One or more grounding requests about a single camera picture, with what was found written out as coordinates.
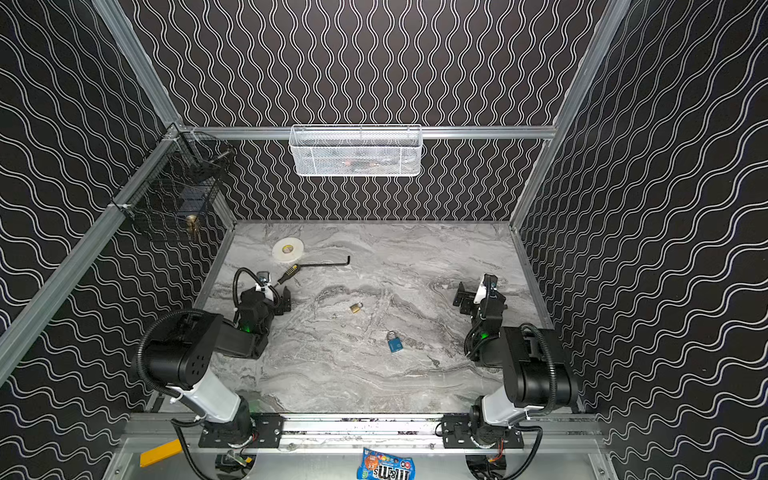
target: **black mounting plate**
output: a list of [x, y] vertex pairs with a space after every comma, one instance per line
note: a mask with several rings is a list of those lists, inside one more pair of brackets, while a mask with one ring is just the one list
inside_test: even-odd
[[[247, 448], [276, 449], [280, 446], [280, 439], [283, 437], [283, 423], [285, 422], [281, 415], [277, 413], [251, 413], [250, 418], [253, 420], [259, 436]], [[228, 448], [228, 445], [219, 439], [216, 430], [203, 430], [197, 446], [202, 449]]]
[[[472, 441], [472, 427], [468, 413], [456, 413], [453, 415], [444, 415], [440, 421], [442, 429], [442, 447], [444, 449], [480, 449]], [[505, 427], [483, 427], [482, 438], [503, 438], [505, 449], [522, 449], [523, 438], [514, 429]], [[482, 444], [482, 440], [475, 439], [477, 443]]]

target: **yellow object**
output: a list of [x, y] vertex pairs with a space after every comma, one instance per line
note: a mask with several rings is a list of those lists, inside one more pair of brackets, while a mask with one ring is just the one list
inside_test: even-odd
[[139, 465], [148, 467], [153, 463], [158, 463], [160, 460], [165, 460], [177, 453], [181, 453], [181, 442], [179, 442], [178, 439], [142, 453]]

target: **gray marble surface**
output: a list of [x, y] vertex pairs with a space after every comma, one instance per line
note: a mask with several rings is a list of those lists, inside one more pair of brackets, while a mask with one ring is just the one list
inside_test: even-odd
[[[210, 367], [257, 411], [464, 412], [501, 385], [501, 373], [462, 355], [468, 316], [452, 305], [459, 281], [475, 290], [483, 273], [507, 296], [505, 324], [540, 324], [506, 224], [241, 223], [206, 310], [232, 318], [234, 270], [289, 266], [272, 258], [284, 237], [305, 245], [308, 269], [286, 282], [293, 310], [273, 322], [259, 360], [216, 355]], [[241, 277], [240, 288], [250, 288]], [[358, 313], [349, 306], [363, 302]], [[388, 331], [404, 349], [391, 353]]]

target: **padlock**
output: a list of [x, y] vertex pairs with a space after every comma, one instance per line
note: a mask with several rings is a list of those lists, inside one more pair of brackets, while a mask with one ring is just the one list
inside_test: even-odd
[[400, 341], [400, 338], [398, 338], [397, 333], [389, 332], [386, 334], [386, 340], [389, 344], [389, 351], [394, 353], [399, 350], [402, 350], [402, 342]]

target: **black cable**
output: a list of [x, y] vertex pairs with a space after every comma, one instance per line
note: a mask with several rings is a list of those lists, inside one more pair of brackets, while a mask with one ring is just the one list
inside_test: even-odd
[[242, 266], [235, 270], [235, 277], [232, 279], [232, 301], [235, 304], [235, 308], [240, 306], [240, 296], [237, 295], [237, 282], [240, 280], [240, 274], [242, 273], [247, 273], [259, 286], [264, 286], [264, 283], [249, 268]]
[[536, 432], [536, 440], [533, 442], [533, 446], [531, 447], [531, 452], [528, 453], [528, 457], [525, 458], [525, 461], [518, 467], [517, 470], [515, 470], [510, 475], [505, 476], [504, 478], [500, 478], [499, 480], [515, 480], [515, 478], [519, 477], [520, 475], [525, 472], [525, 469], [527, 469], [531, 462], [533, 462], [533, 458], [536, 456], [536, 452], [538, 451], [538, 446], [541, 444], [541, 437], [544, 436], [544, 430], [537, 425], [532, 426], [515, 426], [515, 429], [519, 430], [520, 432]]
[[182, 428], [188, 427], [188, 426], [194, 426], [195, 422], [188, 423], [188, 422], [180, 422], [176, 419], [172, 419], [170, 421], [171, 425], [174, 426], [174, 430], [176, 430], [176, 436], [179, 437], [179, 443], [181, 444], [181, 451], [184, 452], [184, 457], [187, 459], [187, 462], [190, 464], [190, 468], [192, 468], [192, 472], [194, 472], [195, 475], [200, 480], [213, 480], [211, 477], [205, 475], [198, 467], [195, 465], [194, 460], [192, 460], [192, 455], [190, 454], [190, 449], [187, 446], [187, 440], [184, 439], [184, 433], [181, 432]]
[[[491, 293], [491, 280], [488, 280], [488, 282], [485, 283], [485, 305], [488, 305], [488, 297]], [[485, 312], [478, 309], [480, 312], [479, 320], [478, 322], [469, 330], [469, 333], [467, 333], [467, 336], [464, 337], [464, 355], [469, 356], [469, 350], [470, 347], [468, 346], [469, 343], [472, 343], [472, 339], [474, 338], [477, 331], [482, 326], [483, 322], [485, 321]]]
[[467, 353], [467, 357], [471, 359], [472, 356], [475, 355], [475, 352], [480, 350], [480, 347], [490, 342], [491, 340], [496, 340], [497, 338], [498, 338], [498, 335], [489, 335], [489, 336], [486, 336], [484, 339], [480, 339], [480, 341], [477, 342], [474, 347], [472, 347], [472, 350], [470, 350], [469, 353]]
[[[257, 285], [264, 288], [267, 286], [264, 282], [259, 280], [259, 278], [256, 276], [256, 274], [249, 268], [246, 268], [244, 266], [238, 268], [235, 270], [235, 276], [232, 279], [232, 303], [235, 304], [235, 308], [240, 307], [240, 296], [237, 294], [237, 283], [240, 281], [240, 275], [243, 273], [247, 273], [248, 276], [250, 276], [254, 281], [256, 281]], [[280, 306], [280, 304], [283, 302], [283, 298], [280, 296], [280, 294], [275, 290], [274, 286], [267, 286], [270, 290], [272, 290], [272, 294], [275, 297], [274, 304], [275, 307]]]
[[141, 336], [141, 340], [139, 340], [138, 348], [136, 348], [136, 371], [142, 382], [146, 383], [148, 387], [150, 387], [153, 390], [157, 390], [163, 395], [170, 396], [175, 399], [178, 399], [181, 397], [180, 392], [178, 392], [177, 390], [169, 389], [165, 385], [160, 384], [159, 382], [156, 382], [150, 376], [149, 371], [147, 370], [147, 365], [146, 363], [144, 363], [144, 351], [147, 349], [147, 345], [149, 345], [152, 332], [163, 323], [171, 319], [181, 318], [184, 315], [204, 315], [204, 314], [205, 312], [203, 310], [198, 310], [194, 308], [185, 309], [185, 310], [176, 310], [176, 311], [164, 314], [163, 316], [155, 320], [154, 323], [149, 325], [149, 327], [144, 331], [144, 335]]
[[552, 353], [549, 349], [549, 345], [547, 344], [547, 339], [544, 338], [544, 334], [541, 333], [541, 330], [531, 325], [530, 323], [523, 323], [522, 325], [520, 325], [520, 329], [527, 330], [534, 334], [534, 336], [536, 337], [536, 340], [538, 340], [538, 345], [541, 347], [541, 352], [544, 353], [544, 359], [547, 362], [547, 370], [549, 373], [549, 396], [547, 397], [547, 404], [541, 410], [528, 413], [532, 417], [543, 417], [544, 415], [549, 415], [549, 413], [551, 413], [552, 410], [554, 410], [555, 406], [557, 405], [558, 374], [557, 374], [557, 371], [554, 369], [554, 362], [552, 362]]

